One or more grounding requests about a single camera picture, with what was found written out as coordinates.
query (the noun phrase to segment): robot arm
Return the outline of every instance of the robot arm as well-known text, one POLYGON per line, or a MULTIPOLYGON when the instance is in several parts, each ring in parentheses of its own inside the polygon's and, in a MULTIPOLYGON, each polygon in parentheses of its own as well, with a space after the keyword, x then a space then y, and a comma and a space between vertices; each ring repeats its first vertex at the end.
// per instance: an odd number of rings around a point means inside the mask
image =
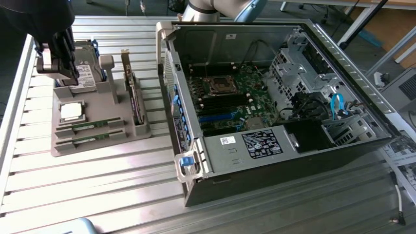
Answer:
POLYGON ((220 21, 220 13, 234 22, 252 22, 266 0, 189 0, 182 21, 220 21))
POLYGON ((37 73, 77 85, 70 25, 74 14, 69 0, 0 0, 10 24, 34 38, 37 73))

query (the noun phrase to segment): slotted aluminum surface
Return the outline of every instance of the slotted aluminum surface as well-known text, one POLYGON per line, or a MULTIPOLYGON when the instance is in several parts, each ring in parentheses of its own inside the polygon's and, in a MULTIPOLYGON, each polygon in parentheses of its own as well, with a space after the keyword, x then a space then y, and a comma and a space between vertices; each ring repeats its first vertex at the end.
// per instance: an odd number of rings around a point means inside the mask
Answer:
POLYGON ((100 53, 114 56, 114 78, 122 77, 120 50, 129 49, 153 137, 56 158, 52 80, 32 71, 28 38, 0 132, 0 233, 38 233, 78 217, 90 219, 100 233, 414 233, 416 211, 405 196, 408 225, 389 223, 397 201, 377 153, 334 171, 182 206, 156 74, 154 24, 162 20, 174 18, 76 18, 74 38, 93 36, 100 53))

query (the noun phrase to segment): white cable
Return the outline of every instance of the white cable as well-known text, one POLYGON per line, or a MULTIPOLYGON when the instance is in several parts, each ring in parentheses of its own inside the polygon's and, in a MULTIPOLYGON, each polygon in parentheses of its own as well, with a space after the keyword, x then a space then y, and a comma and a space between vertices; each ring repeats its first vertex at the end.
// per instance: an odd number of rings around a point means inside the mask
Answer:
POLYGON ((398 186, 394 184, 396 191, 397 191, 397 196, 398 196, 398 211, 401 212, 401 194, 400 194, 400 189, 398 186))

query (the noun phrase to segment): motherboard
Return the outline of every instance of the motherboard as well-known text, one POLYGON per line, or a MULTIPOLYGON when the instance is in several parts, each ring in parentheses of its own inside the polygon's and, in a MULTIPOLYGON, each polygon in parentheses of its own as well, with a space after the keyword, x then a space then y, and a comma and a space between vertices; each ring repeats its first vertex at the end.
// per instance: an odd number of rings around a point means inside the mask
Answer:
POLYGON ((272 126, 277 114, 261 76, 244 65, 232 75, 186 78, 204 136, 272 126))

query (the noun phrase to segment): power supply label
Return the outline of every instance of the power supply label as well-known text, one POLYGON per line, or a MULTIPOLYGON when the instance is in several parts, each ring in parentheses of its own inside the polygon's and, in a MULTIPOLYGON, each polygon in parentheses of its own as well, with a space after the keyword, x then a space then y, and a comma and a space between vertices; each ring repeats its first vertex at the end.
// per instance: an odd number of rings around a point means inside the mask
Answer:
POLYGON ((273 131, 270 129, 254 133, 246 133, 241 136, 249 156, 253 159, 282 153, 273 131))

